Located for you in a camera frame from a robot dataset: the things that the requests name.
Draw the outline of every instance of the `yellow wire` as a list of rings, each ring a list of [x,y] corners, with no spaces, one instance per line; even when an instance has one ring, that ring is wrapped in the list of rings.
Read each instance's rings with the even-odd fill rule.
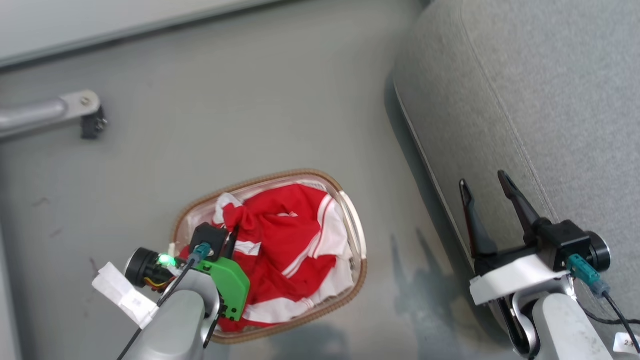
[[[145,280],[149,283],[149,285],[155,288],[162,288],[166,284],[166,282],[163,282],[162,284],[156,284],[153,281],[151,281],[151,279],[149,279],[148,277],[146,277]]]

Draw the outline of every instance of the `metal leg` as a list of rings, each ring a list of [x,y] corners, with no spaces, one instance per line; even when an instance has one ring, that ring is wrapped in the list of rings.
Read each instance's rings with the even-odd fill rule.
[[[107,125],[100,99],[84,90],[55,99],[0,109],[0,138],[82,118],[82,138],[96,139]]]

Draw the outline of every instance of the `laundry basket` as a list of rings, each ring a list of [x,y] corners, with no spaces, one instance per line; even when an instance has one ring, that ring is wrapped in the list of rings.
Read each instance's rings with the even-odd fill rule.
[[[322,304],[308,310],[305,314],[292,320],[267,328],[247,327],[242,332],[223,332],[216,329],[212,340],[222,344],[234,344],[255,340],[265,336],[288,331],[305,323],[321,318],[332,311],[345,306],[358,295],[367,276],[367,245],[358,213],[351,199],[342,190],[338,182],[329,175],[318,170],[292,170],[260,177],[245,183],[224,188],[191,203],[180,214],[173,230],[171,249],[179,253],[191,241],[196,226],[210,222],[215,212],[216,201],[222,193],[231,193],[234,197],[245,200],[260,192],[287,186],[303,184],[326,191],[340,205],[344,227],[347,230],[348,242],[353,253],[351,275],[354,286],[340,295],[325,300]]]

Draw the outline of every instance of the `gray fabric ottoman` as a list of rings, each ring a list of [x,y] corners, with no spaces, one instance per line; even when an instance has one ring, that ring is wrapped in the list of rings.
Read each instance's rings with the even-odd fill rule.
[[[607,240],[604,279],[628,318],[640,318],[639,34],[635,0],[441,0],[418,21],[394,72],[467,255],[463,177],[499,247],[522,244],[497,179],[504,169],[541,215]],[[615,318],[578,292],[596,315]],[[609,347],[624,331],[595,325]]]

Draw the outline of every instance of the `white paper label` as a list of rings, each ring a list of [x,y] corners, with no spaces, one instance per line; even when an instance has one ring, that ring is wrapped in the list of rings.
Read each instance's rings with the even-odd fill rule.
[[[613,351],[614,352],[626,352],[629,354],[637,354],[636,348],[634,347],[633,341],[631,341],[631,336],[627,332],[619,332],[616,334],[616,340],[613,342]]]
[[[134,289],[112,263],[107,263],[99,273],[92,282],[93,287],[124,311],[140,329],[144,329],[156,315],[156,303]]]

